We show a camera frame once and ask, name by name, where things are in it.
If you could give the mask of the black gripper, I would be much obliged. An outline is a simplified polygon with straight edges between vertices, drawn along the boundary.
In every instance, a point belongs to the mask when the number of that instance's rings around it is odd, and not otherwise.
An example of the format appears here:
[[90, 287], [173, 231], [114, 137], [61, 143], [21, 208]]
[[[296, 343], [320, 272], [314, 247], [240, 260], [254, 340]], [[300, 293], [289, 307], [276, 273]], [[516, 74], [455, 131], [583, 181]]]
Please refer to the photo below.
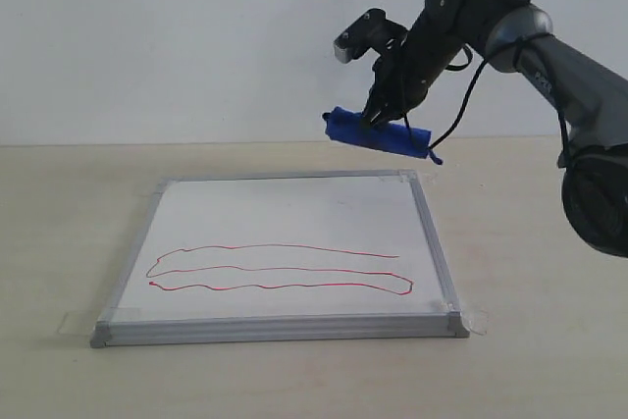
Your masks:
[[379, 129], [403, 118], [426, 98], [432, 83], [460, 52], [463, 42], [441, 31], [422, 11], [404, 39], [373, 65], [375, 80], [361, 123]]

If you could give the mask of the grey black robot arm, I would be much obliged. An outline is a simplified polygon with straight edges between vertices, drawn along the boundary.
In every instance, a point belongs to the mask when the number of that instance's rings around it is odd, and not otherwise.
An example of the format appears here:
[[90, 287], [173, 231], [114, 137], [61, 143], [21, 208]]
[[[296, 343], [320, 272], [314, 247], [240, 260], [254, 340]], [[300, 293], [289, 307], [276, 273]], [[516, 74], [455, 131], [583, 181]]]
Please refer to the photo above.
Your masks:
[[561, 199], [576, 234], [593, 249], [627, 254], [627, 81], [557, 39], [531, 0], [425, 0], [418, 19], [374, 67], [363, 119], [402, 118], [465, 46], [484, 65], [530, 82], [560, 126]]

